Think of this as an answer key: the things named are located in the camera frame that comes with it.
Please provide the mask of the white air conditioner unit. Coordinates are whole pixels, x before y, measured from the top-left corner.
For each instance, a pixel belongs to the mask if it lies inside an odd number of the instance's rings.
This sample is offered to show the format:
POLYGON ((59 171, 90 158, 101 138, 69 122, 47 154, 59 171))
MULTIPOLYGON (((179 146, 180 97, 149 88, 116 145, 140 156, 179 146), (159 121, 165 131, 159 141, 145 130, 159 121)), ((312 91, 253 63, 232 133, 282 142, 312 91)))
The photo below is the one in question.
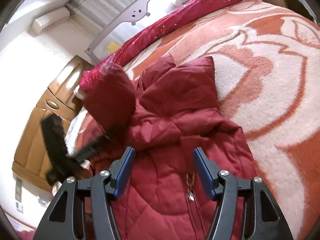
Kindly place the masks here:
POLYGON ((36 18, 31 25, 31 33, 40 35, 50 26, 68 20, 71 13, 66 7, 53 10, 36 18))

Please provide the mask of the grey bed guard rail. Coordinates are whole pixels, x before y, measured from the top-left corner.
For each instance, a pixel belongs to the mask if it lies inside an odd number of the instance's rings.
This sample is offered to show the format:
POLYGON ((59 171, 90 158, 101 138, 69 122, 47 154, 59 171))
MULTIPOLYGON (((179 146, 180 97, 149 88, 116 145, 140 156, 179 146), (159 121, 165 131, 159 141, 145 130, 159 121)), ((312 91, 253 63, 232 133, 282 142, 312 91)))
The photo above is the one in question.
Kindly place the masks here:
POLYGON ((86 54, 100 63, 126 41, 190 0, 135 0, 92 41, 86 54))

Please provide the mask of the dark red puffer jacket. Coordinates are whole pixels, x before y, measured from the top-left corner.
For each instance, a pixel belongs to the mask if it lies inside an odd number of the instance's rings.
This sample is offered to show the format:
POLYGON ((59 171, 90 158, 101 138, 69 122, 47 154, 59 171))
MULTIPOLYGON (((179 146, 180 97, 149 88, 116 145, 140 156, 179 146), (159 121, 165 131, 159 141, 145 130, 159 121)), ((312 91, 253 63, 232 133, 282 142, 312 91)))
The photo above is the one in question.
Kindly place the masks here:
POLYGON ((212 57, 177 65, 158 59, 131 81, 121 66, 103 63, 84 80, 93 120, 83 142, 109 142, 91 159, 97 174, 131 146, 136 156, 124 194, 112 203, 122 239, 204 239, 216 203, 206 196, 193 163, 200 147, 234 176, 256 174, 242 128, 219 110, 212 57))

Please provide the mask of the orange white floral blanket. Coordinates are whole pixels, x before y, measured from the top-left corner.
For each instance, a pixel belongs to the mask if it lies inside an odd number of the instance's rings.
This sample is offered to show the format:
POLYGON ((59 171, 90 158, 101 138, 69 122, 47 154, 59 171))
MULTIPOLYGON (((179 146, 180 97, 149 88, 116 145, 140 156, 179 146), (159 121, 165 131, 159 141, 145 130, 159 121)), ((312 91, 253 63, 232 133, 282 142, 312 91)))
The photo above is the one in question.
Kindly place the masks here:
POLYGON ((261 0, 190 22, 125 66, 131 81, 161 57, 212 57, 221 115, 242 128, 256 174, 294 239, 319 219, 319 26, 261 0))

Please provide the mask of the crimson rolled quilt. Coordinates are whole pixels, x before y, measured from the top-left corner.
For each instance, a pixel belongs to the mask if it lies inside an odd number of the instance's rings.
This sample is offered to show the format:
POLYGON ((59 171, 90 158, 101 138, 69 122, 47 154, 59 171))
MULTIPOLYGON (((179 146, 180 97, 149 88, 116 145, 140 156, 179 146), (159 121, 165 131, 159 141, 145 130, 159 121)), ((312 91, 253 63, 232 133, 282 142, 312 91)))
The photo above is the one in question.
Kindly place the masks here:
POLYGON ((114 53, 101 61, 92 70, 85 71, 80 80, 80 90, 87 92, 103 77, 102 68, 106 64, 125 66, 149 45, 178 28, 212 12, 235 5, 243 0, 190 0, 184 6, 164 16, 130 38, 114 53))

